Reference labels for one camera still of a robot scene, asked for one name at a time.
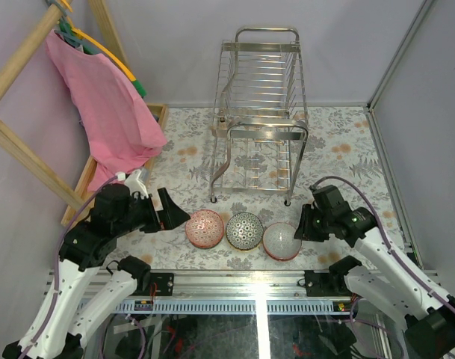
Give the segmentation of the red patterned bowl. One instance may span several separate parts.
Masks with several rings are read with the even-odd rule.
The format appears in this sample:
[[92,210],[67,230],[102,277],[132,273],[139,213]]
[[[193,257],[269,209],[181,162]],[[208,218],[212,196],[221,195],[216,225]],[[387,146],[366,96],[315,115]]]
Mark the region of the red patterned bowl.
[[218,245],[224,237],[224,223],[220,215],[210,209],[192,214],[185,224],[188,241],[196,248],[209,249]]

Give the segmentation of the blue patterned bowl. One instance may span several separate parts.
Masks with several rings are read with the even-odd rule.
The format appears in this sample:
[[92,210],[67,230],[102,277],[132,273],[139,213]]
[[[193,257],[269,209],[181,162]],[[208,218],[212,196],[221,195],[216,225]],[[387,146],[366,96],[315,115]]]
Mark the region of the blue patterned bowl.
[[251,251],[257,248],[264,234],[261,220],[250,212],[233,215],[226,225],[228,243],[239,251]]

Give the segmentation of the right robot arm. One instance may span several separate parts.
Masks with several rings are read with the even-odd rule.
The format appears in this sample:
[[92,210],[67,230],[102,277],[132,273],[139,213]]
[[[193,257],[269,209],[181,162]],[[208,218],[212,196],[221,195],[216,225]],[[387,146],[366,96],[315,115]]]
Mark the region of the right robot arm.
[[311,187],[294,238],[325,242],[334,236],[370,261],[379,276],[346,256],[307,283],[321,295],[358,295],[395,321],[420,358],[441,358],[455,348],[455,296],[431,280],[386,234],[371,204],[352,209],[338,187]]

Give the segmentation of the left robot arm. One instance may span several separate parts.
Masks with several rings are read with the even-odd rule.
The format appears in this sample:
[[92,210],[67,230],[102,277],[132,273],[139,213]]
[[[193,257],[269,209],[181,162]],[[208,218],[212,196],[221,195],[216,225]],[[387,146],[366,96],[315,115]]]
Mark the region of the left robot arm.
[[90,338],[115,307],[132,294],[150,290],[149,264],[127,256],[88,305],[78,307],[118,238],[136,230],[174,230],[190,220],[165,188],[158,194],[161,210],[155,209],[143,185],[135,190],[108,180],[91,196],[94,206],[88,217],[69,224],[61,235],[53,281],[38,314],[22,339],[6,345],[3,358],[82,358]]

